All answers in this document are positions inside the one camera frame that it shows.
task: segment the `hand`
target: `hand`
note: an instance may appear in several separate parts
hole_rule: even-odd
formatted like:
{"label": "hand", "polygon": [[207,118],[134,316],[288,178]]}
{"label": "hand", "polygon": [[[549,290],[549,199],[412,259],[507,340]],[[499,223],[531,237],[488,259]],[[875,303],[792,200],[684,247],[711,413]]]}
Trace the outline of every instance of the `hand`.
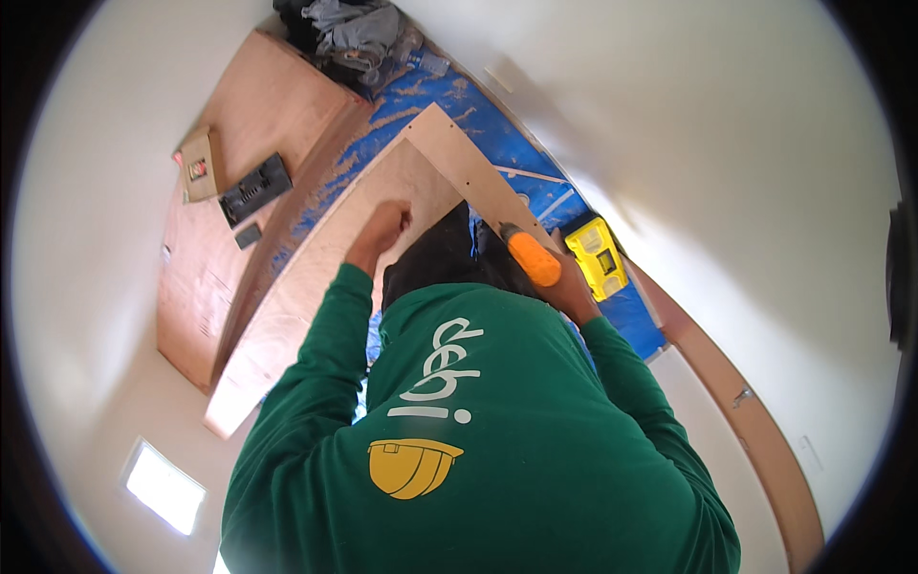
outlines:
{"label": "hand", "polygon": [[561,231],[552,231],[552,239],[561,249],[561,254],[552,253],[561,262],[561,279],[551,287],[533,287],[543,301],[567,315],[577,327],[582,327],[587,321],[602,316],[602,313],[599,312],[577,259],[561,239]]}
{"label": "hand", "polygon": [[392,249],[410,225],[411,202],[390,199],[380,203],[344,256],[344,262],[363,269],[372,278],[379,256]]}

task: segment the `yellow toolbox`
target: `yellow toolbox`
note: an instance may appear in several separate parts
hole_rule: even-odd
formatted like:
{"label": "yellow toolbox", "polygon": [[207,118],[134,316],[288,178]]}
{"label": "yellow toolbox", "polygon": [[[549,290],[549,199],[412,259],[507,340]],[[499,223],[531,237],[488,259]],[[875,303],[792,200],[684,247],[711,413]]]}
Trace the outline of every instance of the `yellow toolbox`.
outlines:
{"label": "yellow toolbox", "polygon": [[595,213],[581,216],[566,225],[565,243],[577,257],[596,301],[603,301],[628,285],[621,257],[606,221]]}

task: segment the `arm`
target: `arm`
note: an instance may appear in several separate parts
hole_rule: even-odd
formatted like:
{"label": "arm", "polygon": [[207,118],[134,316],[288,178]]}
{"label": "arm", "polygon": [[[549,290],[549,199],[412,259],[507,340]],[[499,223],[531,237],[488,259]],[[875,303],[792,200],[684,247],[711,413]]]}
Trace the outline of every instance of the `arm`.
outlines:
{"label": "arm", "polygon": [[609,400],[630,415],[656,452],[672,461],[695,494],[694,546],[686,549],[686,572],[739,569],[740,544],[708,469],[689,444],[654,375],[609,320],[602,316],[572,255],[558,256],[561,280],[539,295],[580,329]]}
{"label": "arm", "polygon": [[268,394],[229,479],[224,503],[223,551],[233,571],[269,565],[288,546],[267,523],[285,512],[283,498],[298,493],[282,485],[302,484],[307,463],[321,441],[349,426],[356,393],[366,371],[366,334],[379,255],[410,223],[407,202],[384,202],[344,258],[309,327],[297,361]]}

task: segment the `yellow hard hat logo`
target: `yellow hard hat logo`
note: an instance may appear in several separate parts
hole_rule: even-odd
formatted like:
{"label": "yellow hard hat logo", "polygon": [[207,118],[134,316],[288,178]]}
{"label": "yellow hard hat logo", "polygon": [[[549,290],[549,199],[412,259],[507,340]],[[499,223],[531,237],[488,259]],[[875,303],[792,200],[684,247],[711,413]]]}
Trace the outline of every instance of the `yellow hard hat logo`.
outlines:
{"label": "yellow hard hat logo", "polygon": [[406,501],[439,487],[461,448],[426,438],[373,441],[370,479],[392,498]]}

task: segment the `orange power drill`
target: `orange power drill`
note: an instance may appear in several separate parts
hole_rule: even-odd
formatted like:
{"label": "orange power drill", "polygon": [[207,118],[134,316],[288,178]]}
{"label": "orange power drill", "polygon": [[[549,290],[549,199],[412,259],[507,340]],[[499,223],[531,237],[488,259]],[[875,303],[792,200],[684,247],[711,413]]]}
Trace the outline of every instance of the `orange power drill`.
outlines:
{"label": "orange power drill", "polygon": [[551,287],[561,280],[561,262],[519,225],[501,222],[500,239],[535,286]]}

